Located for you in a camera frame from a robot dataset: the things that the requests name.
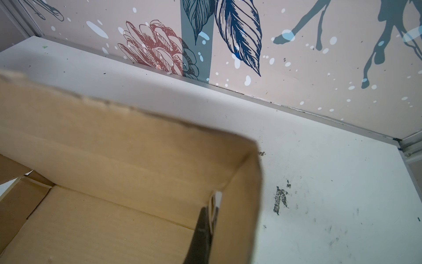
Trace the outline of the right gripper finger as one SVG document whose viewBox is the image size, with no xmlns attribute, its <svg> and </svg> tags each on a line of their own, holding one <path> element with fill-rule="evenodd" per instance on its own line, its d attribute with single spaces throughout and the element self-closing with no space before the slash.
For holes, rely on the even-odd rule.
<svg viewBox="0 0 422 264">
<path fill-rule="evenodd" d="M 208 264 L 212 240 L 213 230 L 209 208 L 203 207 L 183 264 Z"/>
</svg>

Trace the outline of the brown cardboard box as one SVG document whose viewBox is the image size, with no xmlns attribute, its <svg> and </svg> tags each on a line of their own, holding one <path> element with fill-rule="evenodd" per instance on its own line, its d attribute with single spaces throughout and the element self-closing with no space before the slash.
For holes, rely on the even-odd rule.
<svg viewBox="0 0 422 264">
<path fill-rule="evenodd" d="M 1 73 L 1 263 L 252 260 L 262 170 L 245 137 Z"/>
</svg>

